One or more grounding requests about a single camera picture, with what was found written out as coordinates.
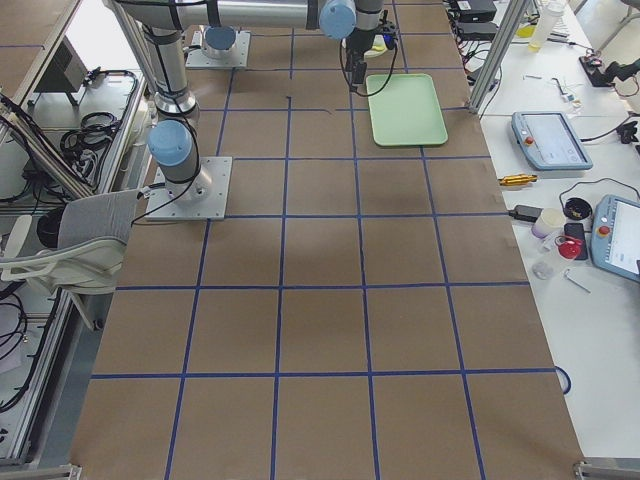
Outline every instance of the white cup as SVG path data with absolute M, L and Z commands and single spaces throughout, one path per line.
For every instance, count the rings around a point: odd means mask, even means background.
M 531 227 L 531 233 L 538 238 L 545 238 L 547 235 L 564 227 L 564 213 L 555 208 L 545 208 L 540 213 L 536 223 Z

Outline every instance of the green tray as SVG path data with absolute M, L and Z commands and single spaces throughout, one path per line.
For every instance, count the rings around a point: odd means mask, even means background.
M 369 75 L 367 92 L 380 89 L 387 75 Z M 373 139 L 381 147 L 442 145 L 447 141 L 433 79 L 424 73 L 392 75 L 369 97 Z

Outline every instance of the metal base plate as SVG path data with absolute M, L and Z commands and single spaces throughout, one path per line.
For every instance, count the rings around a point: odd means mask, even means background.
M 191 45 L 200 46 L 202 34 L 197 31 L 193 34 Z M 186 67 L 194 70 L 226 70 L 230 68 L 247 68 L 249 58 L 249 43 L 251 42 L 251 32 L 238 32 L 235 48 L 224 58 L 209 58 L 201 49 L 192 50 L 187 56 Z
M 148 220 L 222 220 L 227 208 L 227 195 L 229 193 L 229 180 L 231 179 L 231 157 L 201 157 L 201 168 L 211 176 L 213 188 L 207 190 L 202 198 L 188 202 L 180 202 L 180 199 L 162 207 L 156 212 L 150 213 L 145 218 Z M 164 182 L 164 175 L 158 169 L 154 183 Z M 158 208 L 170 200 L 165 188 L 151 191 L 147 212 Z

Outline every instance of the yellow object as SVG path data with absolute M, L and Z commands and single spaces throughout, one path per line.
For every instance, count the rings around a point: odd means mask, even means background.
M 498 179 L 500 185 L 503 187 L 515 187 L 519 185 L 526 185 L 531 182 L 538 181 L 537 175 L 527 175 L 526 173 L 520 173 L 518 175 L 507 175 Z
M 533 31 L 536 29 L 535 25 L 527 25 L 526 27 L 519 28 L 516 31 L 516 35 L 520 38 L 530 38 L 533 35 Z

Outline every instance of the chair armrest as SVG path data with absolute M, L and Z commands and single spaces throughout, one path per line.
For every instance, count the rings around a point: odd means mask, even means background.
M 56 267 L 57 263 L 58 262 L 47 263 L 44 264 L 42 268 L 34 268 L 33 270 L 25 270 L 20 267 L 16 267 L 14 269 L 7 268 L 2 270 L 2 274 L 0 274 L 0 280 L 2 280 L 3 282 L 20 282 L 28 278 L 36 278 L 42 277 L 44 275 L 49 275 Z
M 20 254 L 20 250 L 22 250 L 29 234 L 32 218 L 30 215 L 20 215 L 18 217 L 9 234 L 9 240 L 7 240 L 7 246 L 4 249 L 4 258 L 16 258 Z

